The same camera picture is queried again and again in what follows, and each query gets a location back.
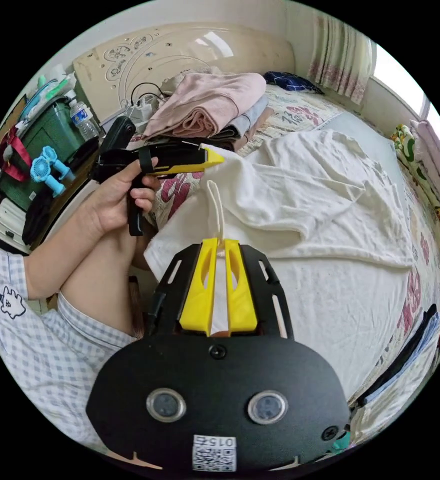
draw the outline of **gray folded cloth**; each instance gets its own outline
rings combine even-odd
[[[255,125],[260,115],[268,106],[268,97],[262,95],[260,99],[248,109],[245,113],[233,119],[225,128],[220,130],[216,135],[211,136],[212,140],[239,140],[245,135],[245,132]]]

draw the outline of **pink towel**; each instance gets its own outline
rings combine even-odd
[[[265,93],[258,73],[188,73],[148,121],[143,138],[157,135],[207,138],[245,113]]]

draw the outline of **qr code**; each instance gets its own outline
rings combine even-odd
[[[224,436],[194,436],[193,470],[236,471],[236,439]]]

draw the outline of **screw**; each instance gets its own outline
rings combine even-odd
[[[220,360],[226,357],[226,348],[223,345],[211,345],[208,350],[210,355],[215,360]]]
[[[332,440],[333,438],[336,437],[336,434],[338,433],[338,427],[337,426],[332,426],[332,427],[328,427],[326,428],[323,433],[321,434],[321,439],[324,441],[324,442],[327,442],[327,441],[330,441]]]

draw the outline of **wall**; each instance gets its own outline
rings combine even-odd
[[[235,23],[287,38],[295,52],[295,72],[306,77],[313,50],[313,13],[309,6],[286,0],[156,0],[144,3],[108,18],[67,44],[33,75],[13,105],[35,86],[40,73],[56,64],[62,64],[70,72],[78,55],[108,39],[152,25],[193,20]],[[333,92],[329,94],[348,108],[357,108]],[[412,118],[408,109],[373,79],[368,82],[360,113],[388,135],[399,122],[406,123]]]

